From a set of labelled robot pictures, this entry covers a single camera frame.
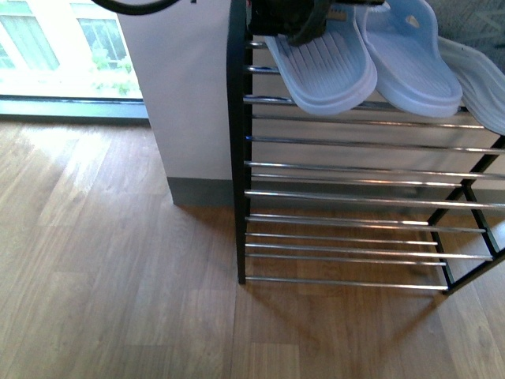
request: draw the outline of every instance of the white wall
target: white wall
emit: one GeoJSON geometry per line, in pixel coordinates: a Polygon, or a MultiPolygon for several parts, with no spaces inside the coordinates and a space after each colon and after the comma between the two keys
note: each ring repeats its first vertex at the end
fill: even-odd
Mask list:
{"type": "Polygon", "coordinates": [[[166,175],[231,178],[226,101],[230,0],[181,0],[119,17],[166,175]]]}

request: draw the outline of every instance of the metal shoe rack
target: metal shoe rack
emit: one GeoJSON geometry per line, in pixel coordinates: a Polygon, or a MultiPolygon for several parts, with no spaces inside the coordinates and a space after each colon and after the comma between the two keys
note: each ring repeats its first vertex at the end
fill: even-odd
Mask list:
{"type": "MultiPolygon", "coordinates": [[[[505,175],[489,174],[486,170],[500,156],[505,154],[505,137],[498,137],[491,148],[471,147],[441,147],[437,144],[411,144],[411,143],[382,143],[382,142],[356,142],[342,141],[339,139],[312,139],[297,137],[272,137],[257,135],[253,131],[255,122],[261,120],[284,121],[293,124],[335,122],[342,124],[370,125],[373,128],[382,126],[397,126],[398,128],[450,128],[450,129],[483,129],[480,126],[460,125],[457,122],[436,124],[433,120],[425,119],[423,122],[384,122],[370,119],[373,114],[384,111],[394,112],[392,106],[385,102],[365,102],[357,107],[355,112],[358,118],[316,118],[307,114],[302,116],[289,114],[283,111],[278,114],[268,112],[266,114],[255,113],[257,107],[281,107],[283,110],[294,109],[293,100],[286,97],[258,96],[253,95],[254,75],[279,75],[275,67],[253,65],[253,55],[259,49],[266,49],[264,43],[254,41],[253,36],[245,30],[245,2],[232,0],[230,7],[230,28],[227,41],[226,77],[228,90],[228,107],[230,122],[230,149],[232,175],[234,183],[234,211],[237,243],[238,281],[245,283],[246,280],[265,280],[288,283],[315,283],[315,284],[344,284],[365,287],[393,287],[410,288],[420,290],[435,290],[450,294],[490,268],[505,259],[505,249],[500,249],[493,237],[484,212],[488,210],[505,211],[505,204],[482,203],[477,201],[472,185],[476,180],[505,180],[505,175]],[[385,149],[386,151],[410,152],[435,152],[476,156],[473,168],[465,172],[434,171],[434,170],[404,170],[383,167],[349,167],[307,163],[284,163],[270,162],[262,159],[253,160],[253,149],[258,144],[288,144],[288,145],[314,145],[331,147],[335,149],[385,149]],[[328,173],[348,174],[346,178],[332,179],[328,173]],[[410,180],[412,175],[421,176],[425,180],[410,180]],[[387,178],[377,180],[381,175],[387,178]],[[407,197],[378,197],[378,196],[350,196],[354,190],[350,189],[346,194],[326,193],[326,191],[292,191],[272,190],[269,186],[262,187],[269,181],[273,182],[337,182],[339,185],[356,188],[371,183],[391,187],[415,187],[415,188],[446,188],[449,195],[443,200],[428,200],[424,198],[407,197]],[[251,201],[254,199],[277,199],[301,202],[313,202],[315,204],[343,203],[346,205],[370,205],[384,207],[404,207],[410,209],[430,208],[431,215],[426,221],[419,220],[360,220],[354,218],[337,218],[318,216],[293,216],[280,213],[257,213],[251,209],[251,201]],[[467,210],[471,212],[476,221],[476,227],[441,226],[441,219],[450,210],[467,210]],[[261,232],[254,229],[254,225],[266,226],[261,232]],[[285,228],[297,228],[306,226],[308,230],[321,227],[341,227],[344,229],[361,229],[371,231],[387,229],[393,231],[391,240],[377,238],[342,238],[334,235],[322,235],[316,233],[285,234],[271,233],[268,225],[282,225],[285,228]],[[402,239],[402,233],[412,231],[417,235],[428,236],[427,240],[409,241],[402,239]],[[485,254],[446,253],[442,245],[443,233],[463,233],[481,235],[488,248],[485,254]],[[361,247],[346,247],[345,242],[360,244],[361,247]],[[376,246],[416,246],[417,249],[426,251],[405,251],[377,249],[376,246]],[[289,276],[262,276],[255,270],[253,274],[246,272],[247,260],[276,260],[282,262],[324,261],[328,264],[368,264],[382,267],[399,266],[422,266],[434,270],[441,270],[446,284],[411,284],[411,283],[383,283],[382,281],[367,280],[333,280],[328,278],[305,278],[289,276]],[[477,264],[465,270],[457,279],[451,272],[451,264],[459,260],[472,261],[477,264]]],[[[462,108],[459,114],[466,113],[462,108]]]]}

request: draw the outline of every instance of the green foliage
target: green foliage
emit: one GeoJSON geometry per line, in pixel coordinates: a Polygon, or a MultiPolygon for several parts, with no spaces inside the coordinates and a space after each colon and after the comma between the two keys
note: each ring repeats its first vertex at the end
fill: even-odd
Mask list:
{"type": "Polygon", "coordinates": [[[95,89],[106,91],[113,88],[119,96],[127,96],[132,91],[139,91],[133,64],[129,57],[119,62],[112,62],[106,49],[93,49],[92,61],[97,81],[95,89]]]}

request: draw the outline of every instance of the black cable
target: black cable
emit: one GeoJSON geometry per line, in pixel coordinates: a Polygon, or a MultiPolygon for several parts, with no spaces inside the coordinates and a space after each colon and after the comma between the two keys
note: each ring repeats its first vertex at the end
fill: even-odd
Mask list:
{"type": "Polygon", "coordinates": [[[130,16],[142,16],[164,10],[179,0],[157,0],[146,4],[124,4],[116,0],[92,0],[95,4],[115,13],[128,14],[130,16]]]}

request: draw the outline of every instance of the gray carpet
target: gray carpet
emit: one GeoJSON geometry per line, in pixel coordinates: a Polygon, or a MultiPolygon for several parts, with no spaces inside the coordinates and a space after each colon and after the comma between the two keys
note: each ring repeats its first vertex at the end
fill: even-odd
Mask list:
{"type": "Polygon", "coordinates": [[[427,1],[439,35],[482,51],[505,73],[505,0],[427,1]]]}

